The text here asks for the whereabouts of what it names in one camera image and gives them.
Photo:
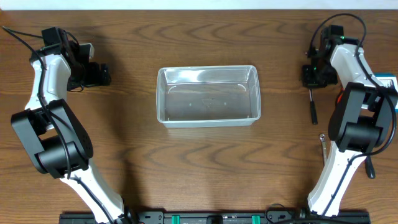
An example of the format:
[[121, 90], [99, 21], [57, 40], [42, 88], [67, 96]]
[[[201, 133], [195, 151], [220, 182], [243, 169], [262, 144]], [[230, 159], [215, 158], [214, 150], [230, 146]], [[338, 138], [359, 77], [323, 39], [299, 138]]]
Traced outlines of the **small steel claw hammer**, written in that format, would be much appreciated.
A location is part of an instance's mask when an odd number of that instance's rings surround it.
[[317, 118], [317, 111], [315, 107], [315, 102], [313, 100], [313, 91], [312, 89], [309, 89], [309, 94], [310, 94], [310, 114], [311, 114], [311, 119], [312, 119], [312, 124], [317, 125], [318, 124], [318, 118]]

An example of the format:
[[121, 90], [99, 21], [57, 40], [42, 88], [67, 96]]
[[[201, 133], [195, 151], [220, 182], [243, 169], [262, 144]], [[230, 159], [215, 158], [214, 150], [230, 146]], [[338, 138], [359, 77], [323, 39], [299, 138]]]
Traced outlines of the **clear plastic container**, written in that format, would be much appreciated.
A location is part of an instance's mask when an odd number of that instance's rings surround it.
[[158, 122], [166, 128], [250, 126], [261, 117], [256, 67], [161, 68], [156, 111]]

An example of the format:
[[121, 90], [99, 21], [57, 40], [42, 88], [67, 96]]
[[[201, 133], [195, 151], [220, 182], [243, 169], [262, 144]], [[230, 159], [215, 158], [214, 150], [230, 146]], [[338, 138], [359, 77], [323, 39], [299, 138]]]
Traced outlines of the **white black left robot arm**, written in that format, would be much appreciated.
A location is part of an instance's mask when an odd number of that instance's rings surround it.
[[32, 53], [35, 78], [24, 111], [12, 127], [34, 167], [71, 187], [89, 206], [95, 223], [135, 223], [122, 196], [103, 179], [93, 160], [91, 139], [67, 104], [71, 62], [89, 62], [91, 43], [54, 44]]

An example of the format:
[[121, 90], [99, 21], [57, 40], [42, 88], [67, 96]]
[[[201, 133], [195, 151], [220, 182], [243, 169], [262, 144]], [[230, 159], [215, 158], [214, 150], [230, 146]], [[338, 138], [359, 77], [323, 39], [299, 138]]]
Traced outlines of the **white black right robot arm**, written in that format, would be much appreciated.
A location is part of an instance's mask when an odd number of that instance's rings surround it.
[[328, 125], [330, 153], [307, 202], [312, 214], [335, 217], [356, 169], [365, 165], [376, 176], [371, 156], [390, 144], [397, 125], [397, 91], [372, 77], [363, 55], [362, 41], [342, 34], [321, 37], [319, 48], [309, 47], [309, 65], [302, 81], [309, 90], [340, 83], [335, 110]]

